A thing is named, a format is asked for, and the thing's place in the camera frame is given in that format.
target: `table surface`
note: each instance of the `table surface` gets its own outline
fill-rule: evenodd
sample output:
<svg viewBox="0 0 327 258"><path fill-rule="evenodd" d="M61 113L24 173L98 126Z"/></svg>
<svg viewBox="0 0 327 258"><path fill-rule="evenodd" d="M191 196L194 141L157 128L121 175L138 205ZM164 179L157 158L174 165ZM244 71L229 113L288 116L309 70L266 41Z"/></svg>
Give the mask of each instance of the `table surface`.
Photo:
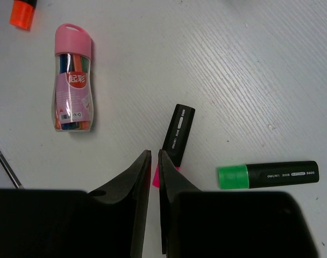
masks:
<svg viewBox="0 0 327 258"><path fill-rule="evenodd" d="M47 0L30 32L0 1L0 149L25 188L90 191L144 150L157 153L175 104L196 109L181 173L218 190L215 168L315 160L321 180L283 190L327 257L327 0ZM95 44L95 126L55 132L54 35ZM151 189L143 257L160 255Z"/></svg>

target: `green highlighter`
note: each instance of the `green highlighter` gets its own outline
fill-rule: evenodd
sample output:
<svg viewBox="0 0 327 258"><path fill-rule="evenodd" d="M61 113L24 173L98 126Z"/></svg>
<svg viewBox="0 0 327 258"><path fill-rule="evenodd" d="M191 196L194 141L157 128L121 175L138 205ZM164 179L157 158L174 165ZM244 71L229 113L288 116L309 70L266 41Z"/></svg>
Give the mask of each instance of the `green highlighter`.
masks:
<svg viewBox="0 0 327 258"><path fill-rule="evenodd" d="M248 164L217 168L221 189L248 189L319 181L315 161Z"/></svg>

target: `green cap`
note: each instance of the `green cap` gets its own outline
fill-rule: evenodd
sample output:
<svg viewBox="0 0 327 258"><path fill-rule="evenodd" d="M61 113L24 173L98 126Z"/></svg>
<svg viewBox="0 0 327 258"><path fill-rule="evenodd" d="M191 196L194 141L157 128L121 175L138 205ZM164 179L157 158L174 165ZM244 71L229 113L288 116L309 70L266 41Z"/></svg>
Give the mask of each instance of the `green cap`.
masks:
<svg viewBox="0 0 327 258"><path fill-rule="evenodd" d="M233 166L217 168L219 187L221 189L243 189L249 188L247 166Z"/></svg>

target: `bottle of colored markers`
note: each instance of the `bottle of colored markers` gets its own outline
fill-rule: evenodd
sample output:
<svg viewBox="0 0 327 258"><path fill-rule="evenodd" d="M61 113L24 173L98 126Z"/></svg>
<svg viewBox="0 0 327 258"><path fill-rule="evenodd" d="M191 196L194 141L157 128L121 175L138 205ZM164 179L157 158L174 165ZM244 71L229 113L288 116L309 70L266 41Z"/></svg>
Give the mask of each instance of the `bottle of colored markers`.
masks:
<svg viewBox="0 0 327 258"><path fill-rule="evenodd" d="M92 126L91 44L88 33L73 24L63 24L56 31L52 115L57 131L88 132Z"/></svg>

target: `deli logo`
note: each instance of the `deli logo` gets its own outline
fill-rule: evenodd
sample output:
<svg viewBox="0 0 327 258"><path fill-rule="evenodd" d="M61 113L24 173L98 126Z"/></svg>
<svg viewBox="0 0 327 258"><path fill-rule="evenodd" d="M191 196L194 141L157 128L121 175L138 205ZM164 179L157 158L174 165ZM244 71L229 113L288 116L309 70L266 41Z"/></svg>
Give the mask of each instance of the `deli logo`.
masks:
<svg viewBox="0 0 327 258"><path fill-rule="evenodd" d="M87 84L87 75L81 71L70 71L67 73L67 81L74 88L81 89Z"/></svg>

